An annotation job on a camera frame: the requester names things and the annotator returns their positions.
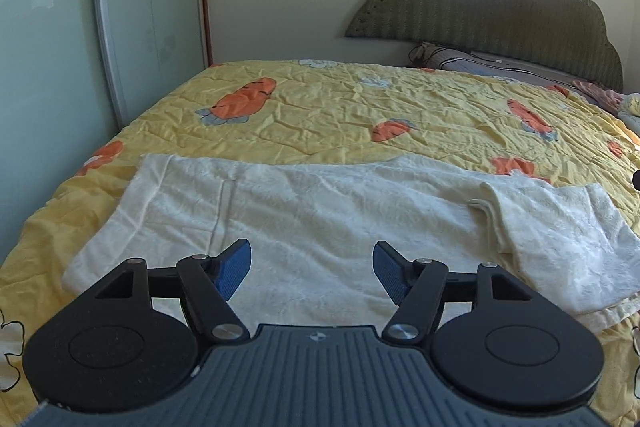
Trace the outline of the striped grey pillow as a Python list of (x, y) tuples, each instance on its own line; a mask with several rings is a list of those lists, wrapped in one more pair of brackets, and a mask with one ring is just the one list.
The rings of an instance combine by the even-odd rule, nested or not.
[(509, 57), (458, 50), (429, 42), (422, 42), (412, 48), (408, 54), (408, 60), (414, 67), (465, 72), (465, 74), (529, 83), (538, 87), (551, 87), (552, 84), (557, 84), (563, 88), (572, 89), (574, 81), (577, 80), (577, 77), (566, 72), (559, 72), (546, 66)]

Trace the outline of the green padded headboard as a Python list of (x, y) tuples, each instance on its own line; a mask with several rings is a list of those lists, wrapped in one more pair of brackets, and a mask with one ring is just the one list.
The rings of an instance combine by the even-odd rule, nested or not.
[(345, 35), (443, 44), (624, 87), (620, 56), (592, 0), (367, 0)]

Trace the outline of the frosted glass wardrobe door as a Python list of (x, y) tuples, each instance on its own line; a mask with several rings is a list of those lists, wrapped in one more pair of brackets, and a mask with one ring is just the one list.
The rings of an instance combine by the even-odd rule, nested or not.
[(1, 249), (205, 66), (200, 0), (1, 0)]

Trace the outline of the pink cloth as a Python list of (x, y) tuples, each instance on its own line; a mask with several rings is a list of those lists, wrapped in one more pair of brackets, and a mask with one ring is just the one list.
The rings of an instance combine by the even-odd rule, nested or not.
[(608, 110), (611, 112), (617, 112), (620, 108), (620, 103), (623, 102), (624, 96), (611, 89), (603, 89), (597, 85), (597, 83), (574, 80), (573, 86), (580, 92), (589, 95), (590, 98), (596, 100), (601, 107), (608, 106)]

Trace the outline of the folded cream blanket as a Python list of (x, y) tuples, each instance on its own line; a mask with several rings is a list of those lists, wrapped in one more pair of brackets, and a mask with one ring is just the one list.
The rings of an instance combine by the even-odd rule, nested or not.
[(620, 101), (617, 117), (626, 124), (634, 134), (640, 135), (640, 94), (624, 95)]

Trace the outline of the yellow carrot print quilt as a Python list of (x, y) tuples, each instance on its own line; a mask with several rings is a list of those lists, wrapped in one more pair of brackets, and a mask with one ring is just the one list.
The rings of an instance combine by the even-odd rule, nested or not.
[(639, 139), (566, 84), (440, 68), (332, 61), (204, 70), (96, 150), (25, 222), (1, 269), (1, 421), (36, 401), (21, 374), (30, 334), (70, 301), (62, 276), (99, 231), (146, 153), (261, 164), (359, 164), (404, 154), (518, 170), (556, 186), (600, 183), (632, 227)]

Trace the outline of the white textured pants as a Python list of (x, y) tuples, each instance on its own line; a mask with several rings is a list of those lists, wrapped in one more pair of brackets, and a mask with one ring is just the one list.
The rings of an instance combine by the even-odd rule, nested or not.
[(231, 300), (262, 323), (383, 325), (394, 305), (373, 247), (457, 272), (502, 265), (593, 332), (639, 309), (639, 239), (599, 184), (464, 170), (418, 155), (360, 165), (268, 166), (148, 155), (63, 277), (79, 294), (120, 262), (172, 267), (252, 247)]

